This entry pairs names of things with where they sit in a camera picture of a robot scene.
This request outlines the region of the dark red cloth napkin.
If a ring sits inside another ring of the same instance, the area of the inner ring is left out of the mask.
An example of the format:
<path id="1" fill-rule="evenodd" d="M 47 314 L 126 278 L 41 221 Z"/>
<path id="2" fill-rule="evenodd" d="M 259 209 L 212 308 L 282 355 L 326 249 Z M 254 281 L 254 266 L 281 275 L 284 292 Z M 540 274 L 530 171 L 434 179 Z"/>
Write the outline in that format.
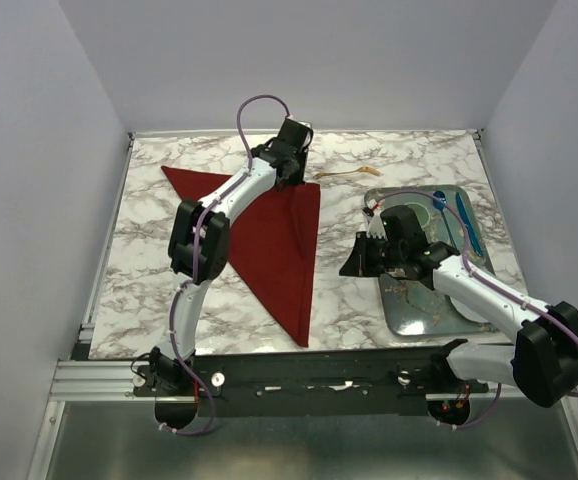
<path id="1" fill-rule="evenodd" d="M 230 177 L 166 167 L 181 201 L 199 200 Z M 256 199 L 231 227 L 227 263 L 294 342 L 308 344 L 320 188 L 276 188 Z"/>

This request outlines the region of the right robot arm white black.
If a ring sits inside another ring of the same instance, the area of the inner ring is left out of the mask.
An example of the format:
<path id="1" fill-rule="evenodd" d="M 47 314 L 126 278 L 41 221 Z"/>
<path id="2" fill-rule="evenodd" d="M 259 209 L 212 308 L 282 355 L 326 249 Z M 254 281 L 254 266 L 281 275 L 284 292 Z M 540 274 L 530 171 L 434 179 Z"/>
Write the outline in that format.
<path id="1" fill-rule="evenodd" d="M 445 345 L 429 367 L 429 379 L 449 392 L 463 381 L 480 380 L 517 387 L 541 407 L 578 395 L 578 311 L 561 302 L 549 305 L 520 295 L 480 270 L 456 248 L 428 241 L 415 212 L 396 205 L 375 215 L 356 234 L 340 268 L 344 277 L 377 278 L 400 270 L 464 305 L 495 326 L 506 345 L 458 340 Z"/>

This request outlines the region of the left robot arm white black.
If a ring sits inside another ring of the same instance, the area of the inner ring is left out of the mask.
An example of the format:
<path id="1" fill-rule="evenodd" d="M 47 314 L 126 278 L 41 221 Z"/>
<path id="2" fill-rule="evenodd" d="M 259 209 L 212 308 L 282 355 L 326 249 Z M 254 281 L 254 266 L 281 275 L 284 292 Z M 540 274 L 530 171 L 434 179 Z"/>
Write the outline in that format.
<path id="1" fill-rule="evenodd" d="M 187 360 L 196 350 L 196 330 L 206 293 L 227 264 L 231 227 L 261 195 L 304 178 L 311 126 L 287 117 L 278 134 L 247 151 L 246 163 L 216 190 L 180 202 L 168 246 L 176 288 L 165 339 L 149 354 L 150 372 L 170 395 L 192 382 Z"/>

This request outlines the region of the gold fork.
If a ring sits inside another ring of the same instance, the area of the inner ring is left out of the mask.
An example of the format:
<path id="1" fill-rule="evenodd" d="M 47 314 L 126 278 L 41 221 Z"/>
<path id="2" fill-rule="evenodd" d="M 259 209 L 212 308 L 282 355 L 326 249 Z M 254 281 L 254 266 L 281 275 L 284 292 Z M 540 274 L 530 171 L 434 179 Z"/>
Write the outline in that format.
<path id="1" fill-rule="evenodd" d="M 313 179 L 322 179 L 322 178 L 326 178 L 326 177 L 333 177 L 333 176 L 342 176 L 342 175 L 354 175 L 354 174 L 368 174 L 368 175 L 372 175 L 372 176 L 376 176 L 376 177 L 380 177 L 382 175 L 382 172 L 372 168 L 370 166 L 361 166 L 359 168 L 356 168 L 354 170 L 349 170 L 349 171 L 337 171 L 337 172 L 320 172 L 317 173 L 313 176 Z"/>

